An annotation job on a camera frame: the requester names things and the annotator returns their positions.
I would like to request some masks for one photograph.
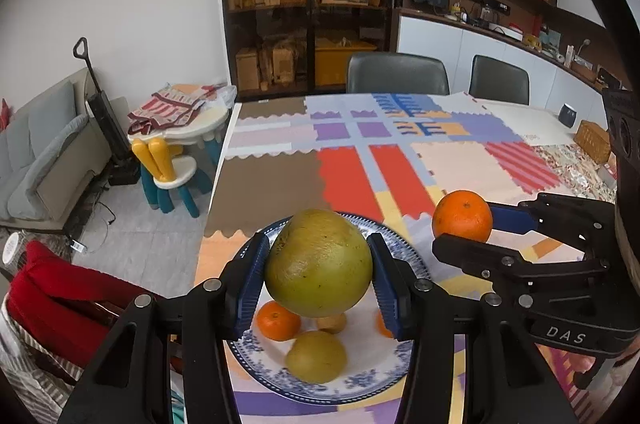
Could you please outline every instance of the tablecloth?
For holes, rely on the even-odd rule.
[[[564,152],[571,155],[572,150],[577,147],[566,146]],[[217,276],[256,230],[301,209],[326,208],[383,222],[417,249],[433,279],[449,293],[479,298],[490,283],[441,264],[431,253],[431,215],[438,201],[457,189],[506,204],[535,198],[540,191],[575,194],[575,174],[563,172],[569,164],[558,147],[528,146],[467,94],[351,94],[236,105],[195,284]],[[582,166],[588,176],[582,194],[612,200],[588,163]],[[521,236],[494,230],[489,242],[517,249],[529,261],[582,256],[533,232]],[[540,349],[581,422],[592,422],[604,396],[594,401],[573,385],[565,352]],[[455,351],[451,423],[462,418],[462,336]],[[227,357],[239,412],[247,423],[389,424],[404,386],[401,381],[353,404],[311,406],[270,392],[230,353]]]

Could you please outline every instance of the wicker basket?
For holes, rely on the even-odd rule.
[[[595,122],[580,121],[580,128],[575,134],[574,141],[596,164],[604,164],[609,160],[611,154],[609,133]]]

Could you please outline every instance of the plate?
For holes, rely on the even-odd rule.
[[[365,238],[379,232],[394,258],[408,262],[418,278],[430,277],[416,250],[399,234],[369,218],[349,213],[341,215],[355,224]],[[271,245],[287,220],[262,230]],[[246,247],[238,252],[240,256]],[[263,285],[256,311],[271,299]],[[387,390],[409,369],[413,341],[399,343],[380,335],[375,328],[377,310],[376,295],[369,286],[356,306],[346,312],[347,327],[337,335],[347,351],[347,367],[340,377],[325,384],[310,384],[293,377],[284,367],[284,359],[294,340],[281,343],[268,340],[255,327],[255,322],[239,340],[228,341],[228,345],[251,377],[284,397],[321,406],[357,402]],[[316,330],[313,320],[302,318],[301,330]]]

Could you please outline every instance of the red cloth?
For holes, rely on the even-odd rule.
[[[95,270],[71,265],[33,240],[27,263],[11,282],[9,315],[44,348],[86,367],[109,329],[58,300],[108,301],[125,308],[144,289]]]
[[[9,117],[11,117],[11,111],[6,101],[2,100],[2,108],[0,108],[0,131],[5,130],[9,126]]]

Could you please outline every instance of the tangerine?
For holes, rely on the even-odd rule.
[[[494,218],[489,204],[473,191],[453,191],[440,200],[433,213],[431,228],[435,238],[443,233],[486,242]]]
[[[255,321],[262,334],[273,341],[289,341],[300,331],[300,316],[275,301],[265,303]]]
[[[376,314],[376,329],[386,338],[393,339],[394,335],[391,333],[391,331],[386,329],[385,322],[382,319],[382,314],[380,311],[378,311],[378,313]]]

